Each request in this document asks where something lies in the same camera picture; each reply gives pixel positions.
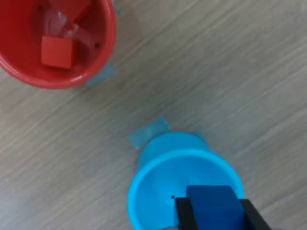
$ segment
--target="red block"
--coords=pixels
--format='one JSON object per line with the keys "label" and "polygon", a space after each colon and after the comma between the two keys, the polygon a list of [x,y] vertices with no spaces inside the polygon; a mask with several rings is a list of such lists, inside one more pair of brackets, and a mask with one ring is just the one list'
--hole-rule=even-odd
{"label": "red block", "polygon": [[78,57],[78,44],[69,38],[43,36],[42,63],[46,66],[70,69]]}
{"label": "red block", "polygon": [[93,7],[92,0],[53,0],[54,6],[72,23],[78,23]]}

